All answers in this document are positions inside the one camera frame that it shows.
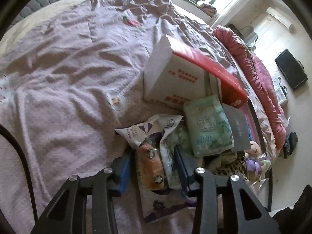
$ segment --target pink comforter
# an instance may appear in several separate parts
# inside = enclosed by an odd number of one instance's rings
[[[253,63],[248,59],[245,46],[240,42],[235,33],[226,27],[218,26],[213,30],[214,35],[230,51],[243,70],[247,80],[257,94],[268,116],[276,147],[281,149],[285,143],[286,130],[278,114],[284,114],[278,105],[271,76],[262,61],[252,54]]]

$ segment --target red and white box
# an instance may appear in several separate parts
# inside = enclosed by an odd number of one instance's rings
[[[185,102],[212,94],[236,108],[247,103],[245,90],[225,68],[200,51],[164,35],[144,68],[144,100],[183,110]]]

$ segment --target teddy bear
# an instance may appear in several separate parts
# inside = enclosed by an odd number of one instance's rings
[[[266,168],[266,163],[264,160],[258,161],[262,158],[258,143],[250,141],[250,146],[251,149],[245,151],[247,178],[250,181],[256,181],[260,178],[263,168]]]

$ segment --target purple bow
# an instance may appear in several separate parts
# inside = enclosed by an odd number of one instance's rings
[[[253,171],[257,176],[262,172],[261,165],[258,162],[252,161],[251,159],[246,160],[246,168],[248,171]]]

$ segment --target tile floor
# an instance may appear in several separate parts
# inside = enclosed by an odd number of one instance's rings
[[[312,41],[298,20],[291,22],[294,26],[291,32],[267,13],[261,13],[251,23],[259,36],[255,53],[271,74],[278,71],[274,59],[287,48],[301,61],[310,78],[296,91],[288,87],[284,111],[291,118],[287,131],[295,131],[299,142],[293,155],[286,160],[278,159],[273,165],[272,210],[294,205],[304,187],[312,185]]]

